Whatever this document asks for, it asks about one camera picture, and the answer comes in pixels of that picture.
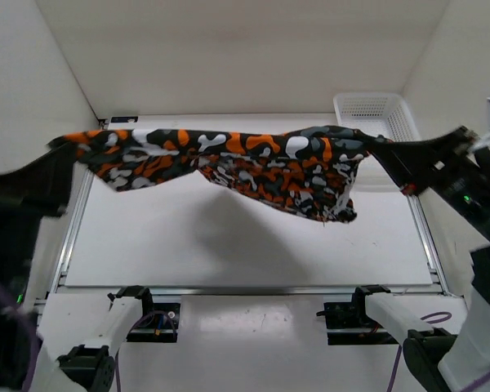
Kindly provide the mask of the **orange camouflage shorts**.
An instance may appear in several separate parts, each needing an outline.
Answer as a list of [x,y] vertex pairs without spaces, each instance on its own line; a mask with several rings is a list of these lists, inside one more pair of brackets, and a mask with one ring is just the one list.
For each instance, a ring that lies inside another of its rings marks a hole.
[[117,192],[143,189],[199,172],[270,207],[312,221],[350,223],[350,191],[373,143],[359,129],[309,127],[283,134],[188,129],[98,130],[60,136],[79,163]]

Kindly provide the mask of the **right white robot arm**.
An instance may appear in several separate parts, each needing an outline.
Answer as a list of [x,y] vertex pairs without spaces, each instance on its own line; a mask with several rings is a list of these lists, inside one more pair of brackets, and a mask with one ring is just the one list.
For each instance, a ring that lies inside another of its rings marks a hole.
[[446,310],[419,316],[383,286],[361,286],[350,316],[376,324],[397,343],[399,359],[427,391],[490,391],[490,149],[460,127],[433,140],[364,138],[367,149],[407,196],[431,190],[483,238],[470,253],[473,278],[462,318]]

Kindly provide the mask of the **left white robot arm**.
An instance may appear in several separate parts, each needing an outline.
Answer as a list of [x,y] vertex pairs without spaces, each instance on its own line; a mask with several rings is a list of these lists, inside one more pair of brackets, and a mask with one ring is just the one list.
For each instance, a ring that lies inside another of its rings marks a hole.
[[0,175],[0,391],[108,391],[118,352],[136,327],[152,323],[152,296],[130,286],[106,299],[26,300],[39,229],[70,200],[76,145],[64,142]]

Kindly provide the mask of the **white plastic basket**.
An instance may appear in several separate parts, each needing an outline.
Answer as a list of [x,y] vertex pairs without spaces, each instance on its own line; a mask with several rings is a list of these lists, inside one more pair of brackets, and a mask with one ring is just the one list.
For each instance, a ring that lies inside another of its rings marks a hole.
[[340,126],[357,128],[372,136],[393,141],[418,141],[421,136],[402,96],[383,92],[350,92],[334,99]]

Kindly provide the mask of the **dark label sticker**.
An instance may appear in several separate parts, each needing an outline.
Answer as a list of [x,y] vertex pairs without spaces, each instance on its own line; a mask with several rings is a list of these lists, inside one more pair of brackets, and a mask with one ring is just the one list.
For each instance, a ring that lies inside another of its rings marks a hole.
[[110,119],[110,123],[137,123],[138,116],[113,116]]

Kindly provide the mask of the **aluminium front rail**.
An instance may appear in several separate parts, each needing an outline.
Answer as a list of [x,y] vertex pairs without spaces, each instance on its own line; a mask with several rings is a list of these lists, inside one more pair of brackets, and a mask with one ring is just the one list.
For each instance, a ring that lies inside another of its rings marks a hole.
[[[154,296],[216,295],[216,296],[283,296],[283,295],[349,295],[356,286],[308,286],[308,287],[165,287],[149,286]],[[399,295],[437,295],[443,294],[439,283],[430,285],[398,285],[388,288]],[[49,291],[53,293],[95,293],[117,292],[118,286],[62,286]]]

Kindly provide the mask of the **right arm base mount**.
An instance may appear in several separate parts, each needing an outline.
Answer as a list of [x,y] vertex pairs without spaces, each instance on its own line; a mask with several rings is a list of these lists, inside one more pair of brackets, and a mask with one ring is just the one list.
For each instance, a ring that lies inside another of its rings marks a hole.
[[396,345],[397,341],[366,314],[365,299],[379,293],[391,293],[386,286],[357,287],[349,302],[325,302],[316,313],[325,321],[328,345]]

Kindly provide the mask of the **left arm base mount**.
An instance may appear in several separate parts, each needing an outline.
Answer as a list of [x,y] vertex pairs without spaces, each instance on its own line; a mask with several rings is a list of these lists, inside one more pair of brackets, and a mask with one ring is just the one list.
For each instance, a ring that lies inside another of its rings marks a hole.
[[112,309],[121,299],[139,301],[141,315],[134,318],[133,327],[127,334],[127,342],[176,343],[180,323],[180,302],[154,298],[148,287],[139,285],[122,287],[107,295]]

